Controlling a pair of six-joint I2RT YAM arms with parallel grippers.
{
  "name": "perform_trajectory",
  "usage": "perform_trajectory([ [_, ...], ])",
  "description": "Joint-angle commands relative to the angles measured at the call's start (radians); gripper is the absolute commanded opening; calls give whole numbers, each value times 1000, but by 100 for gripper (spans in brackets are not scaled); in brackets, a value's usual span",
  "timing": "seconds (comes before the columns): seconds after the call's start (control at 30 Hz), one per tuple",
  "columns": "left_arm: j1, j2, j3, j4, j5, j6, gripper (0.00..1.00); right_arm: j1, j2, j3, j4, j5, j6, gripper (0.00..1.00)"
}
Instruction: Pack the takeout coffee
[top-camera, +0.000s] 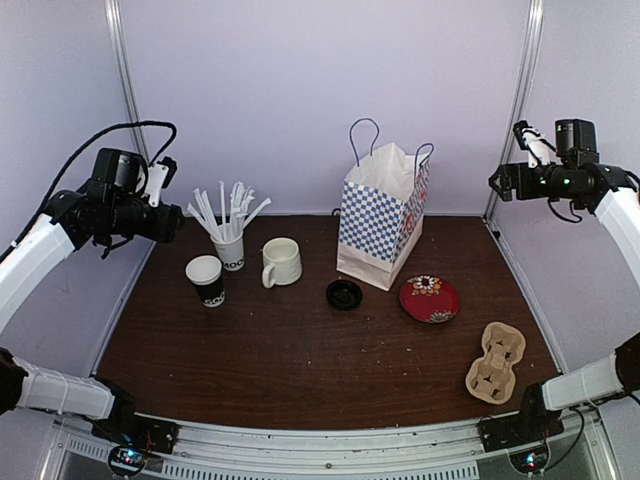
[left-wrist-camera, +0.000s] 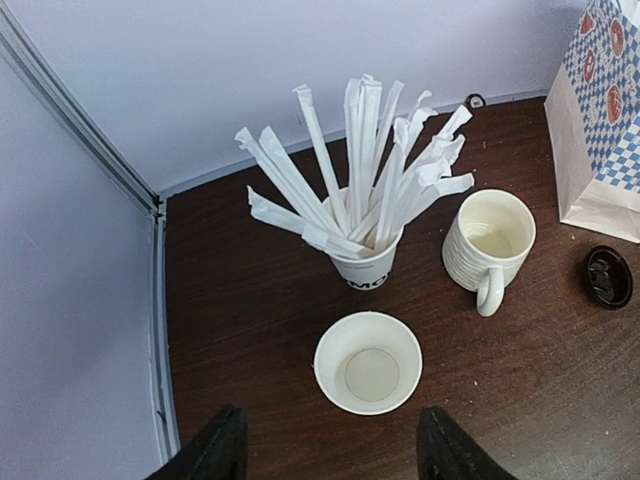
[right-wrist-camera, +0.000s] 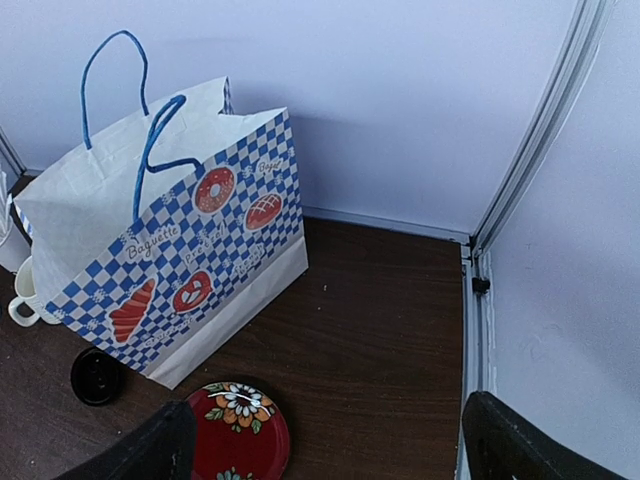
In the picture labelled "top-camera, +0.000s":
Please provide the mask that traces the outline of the black plastic cup lid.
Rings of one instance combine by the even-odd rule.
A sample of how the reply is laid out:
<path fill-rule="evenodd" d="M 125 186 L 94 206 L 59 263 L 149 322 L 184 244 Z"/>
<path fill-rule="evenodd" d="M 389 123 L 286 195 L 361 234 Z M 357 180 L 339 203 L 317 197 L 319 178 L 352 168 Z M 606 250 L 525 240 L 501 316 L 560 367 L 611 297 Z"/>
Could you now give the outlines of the black plastic cup lid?
<path fill-rule="evenodd" d="M 330 306 L 342 311 L 357 308 L 363 298 L 362 290 L 355 282 L 342 279 L 331 282 L 325 295 Z"/>

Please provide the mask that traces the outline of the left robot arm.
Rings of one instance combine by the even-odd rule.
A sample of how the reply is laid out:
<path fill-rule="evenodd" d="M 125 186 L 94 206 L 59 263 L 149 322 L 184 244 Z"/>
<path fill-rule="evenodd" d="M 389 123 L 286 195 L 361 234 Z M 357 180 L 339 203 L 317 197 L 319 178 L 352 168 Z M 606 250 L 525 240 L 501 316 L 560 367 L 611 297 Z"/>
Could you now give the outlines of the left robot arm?
<path fill-rule="evenodd" d="M 24 301 L 59 264 L 87 243 L 104 257 L 134 240 L 172 242 L 185 218 L 177 205 L 162 202 L 161 192 L 177 171 L 164 157 L 148 165 L 133 152 L 102 148 L 90 178 L 76 191 L 61 190 L 44 206 L 1 260 L 1 324 L 7 326 Z M 33 365 L 1 351 L 1 410 L 53 411 L 103 420 L 123 444 L 137 442 L 144 424 L 131 400 L 94 378 L 78 377 Z"/>

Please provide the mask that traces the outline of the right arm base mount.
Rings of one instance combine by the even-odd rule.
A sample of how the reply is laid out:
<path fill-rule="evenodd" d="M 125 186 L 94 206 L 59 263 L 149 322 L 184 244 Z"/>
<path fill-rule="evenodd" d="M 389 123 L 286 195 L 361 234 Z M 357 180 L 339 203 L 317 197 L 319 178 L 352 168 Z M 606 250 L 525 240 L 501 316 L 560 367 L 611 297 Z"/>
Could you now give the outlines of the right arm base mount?
<path fill-rule="evenodd" d="M 486 453 L 507 452 L 510 466 L 519 474 L 542 474 L 551 465 L 549 440 L 564 432 L 557 415 L 550 420 L 525 422 L 520 413 L 502 417 L 484 416 L 477 424 L 478 433 Z"/>

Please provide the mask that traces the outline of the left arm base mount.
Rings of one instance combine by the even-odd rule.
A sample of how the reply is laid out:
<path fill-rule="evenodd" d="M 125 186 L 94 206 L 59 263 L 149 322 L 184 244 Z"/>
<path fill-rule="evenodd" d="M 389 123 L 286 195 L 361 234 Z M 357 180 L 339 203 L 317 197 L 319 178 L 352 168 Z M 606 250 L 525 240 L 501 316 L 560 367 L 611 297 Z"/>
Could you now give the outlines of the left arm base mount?
<path fill-rule="evenodd" d="M 122 479 L 139 475 L 150 463 L 171 454 L 180 429 L 175 422 L 138 414 L 124 420 L 87 418 L 87 421 L 93 436 L 113 443 L 106 463 L 109 470 Z"/>

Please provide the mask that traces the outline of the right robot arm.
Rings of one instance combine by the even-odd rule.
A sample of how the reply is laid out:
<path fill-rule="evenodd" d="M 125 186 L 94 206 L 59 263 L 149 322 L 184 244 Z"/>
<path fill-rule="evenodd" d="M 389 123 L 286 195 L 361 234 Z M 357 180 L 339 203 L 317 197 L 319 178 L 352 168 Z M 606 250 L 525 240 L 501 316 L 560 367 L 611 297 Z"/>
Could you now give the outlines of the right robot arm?
<path fill-rule="evenodd" d="M 526 158 L 490 176 L 493 222 L 561 370 L 513 419 L 530 442 L 563 410 L 639 388 L 639 179 L 600 161 L 590 121 L 558 120 L 548 140 L 520 120 L 513 134 Z"/>

